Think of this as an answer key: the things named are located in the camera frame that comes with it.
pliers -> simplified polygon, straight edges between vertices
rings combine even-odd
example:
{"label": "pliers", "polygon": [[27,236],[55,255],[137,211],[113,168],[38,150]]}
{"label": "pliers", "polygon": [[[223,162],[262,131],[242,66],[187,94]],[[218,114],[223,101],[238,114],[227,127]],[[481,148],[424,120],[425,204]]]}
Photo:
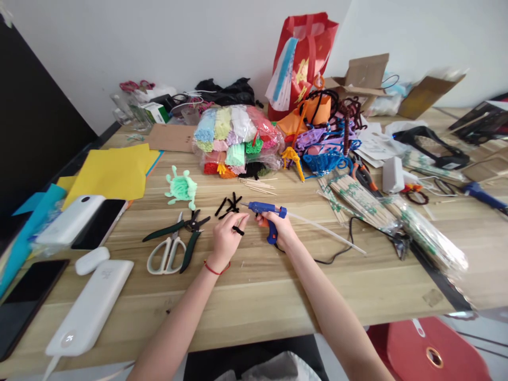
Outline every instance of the pliers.
{"label": "pliers", "polygon": [[356,152],[351,152],[351,161],[353,162],[353,167],[350,176],[362,184],[364,188],[367,188],[375,197],[382,197],[383,195],[374,180],[372,180],[367,166],[361,161],[360,155]]}
{"label": "pliers", "polygon": [[143,238],[142,242],[149,241],[154,238],[161,237],[163,235],[171,234],[176,232],[177,230],[180,230],[180,228],[185,228],[187,231],[192,232],[192,236],[189,239],[189,243],[187,244],[187,249],[185,250],[184,260],[182,262],[182,268],[180,269],[180,274],[185,271],[185,269],[189,266],[190,260],[192,259],[192,253],[194,252],[194,246],[196,245],[196,241],[201,235],[201,232],[203,230],[200,230],[200,227],[208,222],[210,220],[210,216],[207,218],[197,222],[197,216],[201,209],[198,209],[195,212],[192,212],[192,216],[190,217],[190,220],[184,221],[181,220],[178,223],[169,226],[167,228],[157,230],[153,233],[150,233],[145,238]]}

hand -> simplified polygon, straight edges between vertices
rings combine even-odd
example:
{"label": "hand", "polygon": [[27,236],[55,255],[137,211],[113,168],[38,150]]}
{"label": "hand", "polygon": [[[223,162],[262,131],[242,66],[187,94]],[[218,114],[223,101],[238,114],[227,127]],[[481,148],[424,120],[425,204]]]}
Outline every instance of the hand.
{"label": "hand", "polygon": [[282,245],[284,250],[287,250],[291,244],[300,241],[288,216],[280,218],[274,212],[263,212],[256,217],[259,226],[262,226],[264,219],[270,220],[275,224],[277,228],[277,245]]}
{"label": "hand", "polygon": [[248,220],[248,213],[229,212],[213,228],[213,253],[206,263],[218,273],[228,265],[242,239],[242,236],[233,230],[233,226],[240,222],[238,228],[244,231]]}

chopstick bundle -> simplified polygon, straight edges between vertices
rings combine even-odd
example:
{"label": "chopstick bundle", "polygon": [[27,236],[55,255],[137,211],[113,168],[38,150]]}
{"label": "chopstick bundle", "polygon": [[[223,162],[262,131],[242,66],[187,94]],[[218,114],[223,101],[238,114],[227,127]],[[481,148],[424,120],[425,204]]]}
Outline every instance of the chopstick bundle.
{"label": "chopstick bundle", "polygon": [[347,222],[349,221],[349,218],[346,216],[346,213],[344,212],[345,207],[343,207],[337,201],[332,190],[330,189],[330,187],[328,186],[328,184],[326,183],[326,180],[324,178],[322,178],[322,177],[318,178],[317,182],[319,183],[319,185],[321,186],[321,189],[323,191],[322,193],[318,192],[318,194],[328,200],[328,203],[330,204],[330,206],[335,214],[335,217],[337,218],[337,221],[339,221],[339,223],[341,225],[346,225]]}
{"label": "chopstick bundle", "polygon": [[275,189],[275,187],[272,185],[269,185],[269,184],[265,184],[261,180],[251,180],[251,179],[247,179],[247,178],[241,178],[240,181],[246,187],[248,187],[249,189],[252,189],[253,191],[277,196],[275,193],[269,191],[269,189]]}
{"label": "chopstick bundle", "polygon": [[468,262],[462,250],[399,195],[384,198],[383,204],[402,221],[406,233],[420,244],[430,260],[443,273],[457,276],[467,271]]}
{"label": "chopstick bundle", "polygon": [[433,165],[434,160],[417,151],[409,151],[402,160],[402,165],[429,176],[439,176],[444,180],[465,182],[466,176],[457,170],[447,170]]}
{"label": "chopstick bundle", "polygon": [[369,224],[388,233],[400,227],[394,215],[352,177],[348,175],[336,177],[330,182],[330,188],[361,214]]}

white-handled scissors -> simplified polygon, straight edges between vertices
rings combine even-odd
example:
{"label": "white-handled scissors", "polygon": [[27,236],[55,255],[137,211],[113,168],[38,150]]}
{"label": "white-handled scissors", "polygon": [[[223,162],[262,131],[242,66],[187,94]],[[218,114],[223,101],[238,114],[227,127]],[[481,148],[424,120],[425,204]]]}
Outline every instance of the white-handled scissors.
{"label": "white-handled scissors", "polygon": [[[183,212],[180,213],[180,217],[178,217],[177,223],[182,220],[183,214],[184,214]],[[147,262],[148,272],[151,274],[154,274],[154,275],[163,275],[163,274],[174,274],[174,273],[180,271],[180,269],[182,268],[182,264],[180,264],[180,266],[178,266],[177,268],[173,268],[173,262],[175,261],[176,250],[179,245],[184,249],[184,253],[185,253],[185,251],[187,250],[187,247],[185,246],[185,244],[182,242],[182,240],[178,236],[178,230],[177,230],[170,237],[168,237],[165,241],[158,244],[157,247],[152,251],[152,254],[150,254],[150,256],[148,257],[148,262]],[[154,269],[152,267],[152,260],[155,256],[155,254],[157,253],[157,251],[159,251],[159,249],[162,246],[166,246],[166,247],[164,247],[164,253],[162,254],[160,266],[158,269]]]}

green-handled pliers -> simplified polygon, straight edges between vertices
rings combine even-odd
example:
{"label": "green-handled pliers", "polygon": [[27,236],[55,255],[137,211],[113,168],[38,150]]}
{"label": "green-handled pliers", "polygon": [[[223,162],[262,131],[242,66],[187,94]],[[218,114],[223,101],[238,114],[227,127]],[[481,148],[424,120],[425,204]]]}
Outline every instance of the green-handled pliers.
{"label": "green-handled pliers", "polygon": [[182,268],[180,269],[180,274],[185,271],[185,269],[189,266],[189,264],[191,262],[190,260],[192,259],[192,253],[194,252],[194,246],[196,246],[196,241],[199,238],[199,236],[201,235],[201,232],[203,231],[203,230],[200,230],[199,228],[201,227],[201,225],[208,222],[210,219],[210,216],[208,216],[207,218],[197,222],[196,221],[197,215],[199,214],[200,211],[201,211],[201,209],[198,209],[197,211],[192,212],[192,216],[190,217],[190,220],[188,220],[188,221],[181,220],[178,223],[176,223],[168,228],[157,230],[153,233],[150,233],[145,238],[143,238],[143,242],[146,242],[151,239],[161,237],[163,235],[174,233],[181,228],[185,228],[189,232],[192,232],[192,236],[190,237],[189,243],[187,244],[187,249],[185,250],[184,260],[182,262]]}

